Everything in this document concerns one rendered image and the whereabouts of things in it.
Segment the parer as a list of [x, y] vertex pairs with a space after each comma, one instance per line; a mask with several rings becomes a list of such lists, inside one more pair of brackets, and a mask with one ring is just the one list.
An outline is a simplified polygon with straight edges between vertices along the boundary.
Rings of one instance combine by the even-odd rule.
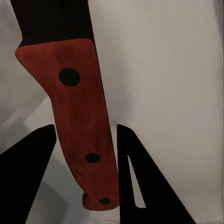
[[22, 42], [15, 56], [47, 92], [83, 206], [119, 207], [119, 174], [88, 0], [10, 0]]

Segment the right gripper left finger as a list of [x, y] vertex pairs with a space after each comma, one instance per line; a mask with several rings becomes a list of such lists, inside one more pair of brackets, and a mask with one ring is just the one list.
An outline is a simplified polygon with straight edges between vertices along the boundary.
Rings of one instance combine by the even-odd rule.
[[25, 224], [55, 144], [51, 124], [0, 154], [0, 224]]

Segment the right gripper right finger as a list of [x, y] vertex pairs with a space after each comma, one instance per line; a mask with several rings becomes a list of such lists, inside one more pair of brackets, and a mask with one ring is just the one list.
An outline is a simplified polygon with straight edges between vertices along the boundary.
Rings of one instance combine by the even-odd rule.
[[[120, 224], [196, 224], [135, 132], [117, 125]], [[130, 157], [146, 208], [135, 205]]]

